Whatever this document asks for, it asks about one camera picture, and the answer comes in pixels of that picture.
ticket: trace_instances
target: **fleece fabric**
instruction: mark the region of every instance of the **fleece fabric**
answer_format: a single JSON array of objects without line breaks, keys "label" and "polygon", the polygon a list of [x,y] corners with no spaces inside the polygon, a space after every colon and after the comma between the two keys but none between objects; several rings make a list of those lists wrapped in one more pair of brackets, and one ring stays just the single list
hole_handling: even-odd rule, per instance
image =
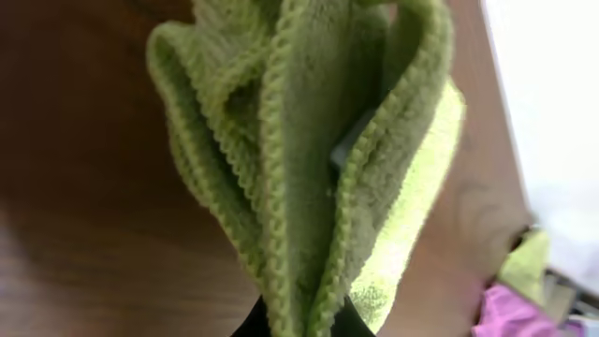
[{"label": "fleece fabric", "polygon": [[[147,64],[175,165],[268,307],[273,336],[327,336],[350,294],[383,324],[449,168],[463,105],[442,0],[195,0]],[[375,114],[340,172],[339,139]]]},{"label": "fleece fabric", "polygon": [[527,232],[522,245],[505,259],[497,278],[520,296],[539,307],[545,306],[543,286],[549,258],[549,235],[543,229]]}]

